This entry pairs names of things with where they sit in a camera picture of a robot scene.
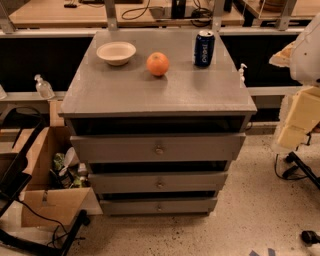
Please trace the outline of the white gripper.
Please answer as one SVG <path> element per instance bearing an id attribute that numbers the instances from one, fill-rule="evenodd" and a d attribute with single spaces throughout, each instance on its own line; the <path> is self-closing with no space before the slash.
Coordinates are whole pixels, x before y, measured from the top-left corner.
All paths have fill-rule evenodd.
<path id="1" fill-rule="evenodd" d="M 276 144 L 294 150 L 320 123 L 320 88 L 303 86 L 294 95 L 283 99 Z"/>

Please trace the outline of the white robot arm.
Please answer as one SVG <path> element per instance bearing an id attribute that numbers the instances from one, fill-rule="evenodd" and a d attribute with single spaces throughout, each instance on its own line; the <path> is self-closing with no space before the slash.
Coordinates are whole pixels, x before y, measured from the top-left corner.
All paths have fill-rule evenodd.
<path id="1" fill-rule="evenodd" d="M 302 85 L 296 93 L 283 98 L 274 133 L 273 150 L 289 152 L 320 123 L 320 14 L 269 63 L 287 67 L 291 78 Z"/>

